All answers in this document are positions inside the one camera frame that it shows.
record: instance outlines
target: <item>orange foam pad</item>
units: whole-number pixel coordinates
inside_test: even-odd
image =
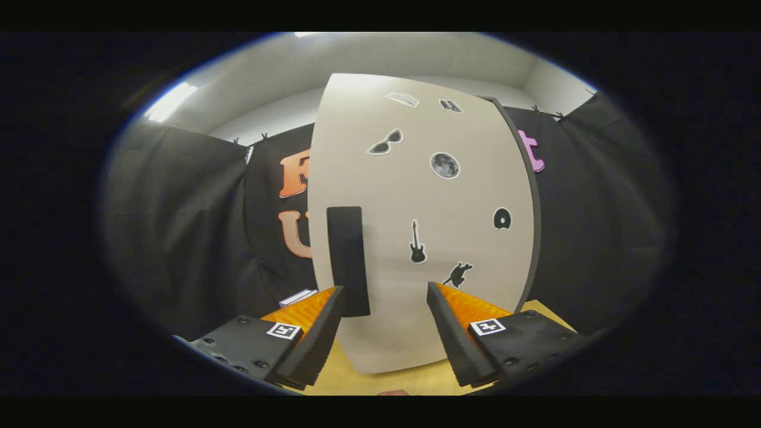
[[[484,302],[483,300],[461,292],[458,289],[447,287],[440,283],[435,284],[438,289],[441,290],[441,294],[444,295],[447,303],[449,303],[449,307],[452,308],[454,316],[460,322],[460,325],[463,326],[465,331],[468,330],[468,326],[470,326],[470,323],[472,322],[512,315],[512,312],[505,311],[498,306]]]
[[[262,317],[262,319],[264,321],[281,322],[283,324],[300,326],[304,330],[304,334],[301,336],[301,340],[303,340],[307,336],[307,333],[309,333],[309,329],[314,325],[317,316],[320,315],[320,312],[322,312],[328,299],[330,299],[330,295],[332,295],[334,291],[336,291],[336,287],[323,290],[304,300],[296,302],[293,305],[280,308],[277,311]]]

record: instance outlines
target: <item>yellow table surface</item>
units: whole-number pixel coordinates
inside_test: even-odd
[[[537,311],[563,327],[573,330],[538,300],[526,302],[520,312],[528,310]],[[336,341],[314,386],[307,386],[304,391],[285,388],[305,395],[377,395],[380,392],[397,389],[403,389],[410,395],[463,395],[491,385],[493,384],[479,388],[459,386],[452,367],[446,359],[411,369],[362,375],[352,368],[341,345]]]

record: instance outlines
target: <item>white wall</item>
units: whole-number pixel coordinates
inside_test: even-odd
[[[565,115],[587,102],[597,89],[545,59],[537,59],[534,70],[523,87],[527,96],[536,100],[539,110]]]
[[[408,78],[452,88],[466,94],[494,97],[502,105],[508,107],[530,109],[532,105],[536,104],[521,89],[496,83],[434,76],[410,76]],[[324,90],[325,88],[313,89],[267,104],[220,126],[210,135],[227,141],[239,138],[238,144],[250,145],[261,140],[263,133],[274,136],[313,123],[317,118],[317,108],[320,106],[320,99],[322,99]]]

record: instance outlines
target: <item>ceiling light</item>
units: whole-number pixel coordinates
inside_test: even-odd
[[[196,86],[188,85],[186,81],[180,83],[156,101],[145,115],[148,116],[148,120],[164,122],[196,89]]]

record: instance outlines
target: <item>white board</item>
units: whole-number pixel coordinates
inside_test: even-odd
[[[383,145],[397,130],[400,141]],[[318,287],[330,288],[326,209],[362,208],[371,314],[343,318],[337,334],[358,372],[446,358],[425,297],[428,281],[443,283],[458,264],[472,268],[447,285],[509,311],[523,303],[538,236],[524,152],[482,98],[402,78],[330,78],[311,145],[310,242]],[[508,228],[495,227],[498,209]]]

